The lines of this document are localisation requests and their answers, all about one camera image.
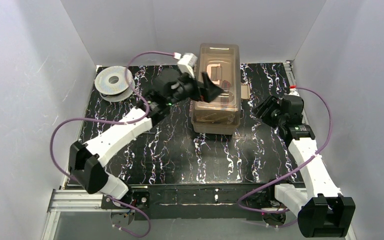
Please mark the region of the beige plastic tool box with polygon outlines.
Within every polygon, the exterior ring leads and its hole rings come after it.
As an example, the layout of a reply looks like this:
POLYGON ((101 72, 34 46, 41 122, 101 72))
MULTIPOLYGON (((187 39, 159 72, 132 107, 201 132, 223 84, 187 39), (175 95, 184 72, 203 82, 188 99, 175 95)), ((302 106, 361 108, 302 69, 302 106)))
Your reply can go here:
POLYGON ((203 85, 191 102, 190 120, 200 134, 232 135, 240 125, 242 85, 236 44, 200 45, 196 77, 203 85))

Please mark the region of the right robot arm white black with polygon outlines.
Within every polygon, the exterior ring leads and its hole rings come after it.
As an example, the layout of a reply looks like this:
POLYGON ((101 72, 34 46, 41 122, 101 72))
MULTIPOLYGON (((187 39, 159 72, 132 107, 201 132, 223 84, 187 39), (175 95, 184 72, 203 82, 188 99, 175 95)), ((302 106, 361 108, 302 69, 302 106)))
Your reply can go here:
POLYGON ((322 156, 317 153, 315 134, 303 123, 303 110, 304 100, 288 94, 281 99, 270 96, 252 111, 263 123, 279 130, 304 181, 305 190, 277 182, 274 198, 296 216, 304 237, 354 240, 351 222, 356 204, 331 179, 322 156))

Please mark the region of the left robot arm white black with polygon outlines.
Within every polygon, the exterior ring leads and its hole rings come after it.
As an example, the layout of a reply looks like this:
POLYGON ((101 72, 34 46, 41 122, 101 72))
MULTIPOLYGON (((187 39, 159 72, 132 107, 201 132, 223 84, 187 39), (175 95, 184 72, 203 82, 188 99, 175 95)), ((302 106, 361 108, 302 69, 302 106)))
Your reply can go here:
POLYGON ((210 103, 224 90, 214 84, 207 72, 201 80, 173 68, 164 69, 154 87, 119 122, 85 143, 74 142, 69 150, 69 174, 88 194, 101 193, 125 200, 131 188, 105 170, 109 160, 139 135, 151 130, 169 113, 171 106, 185 99, 210 103))

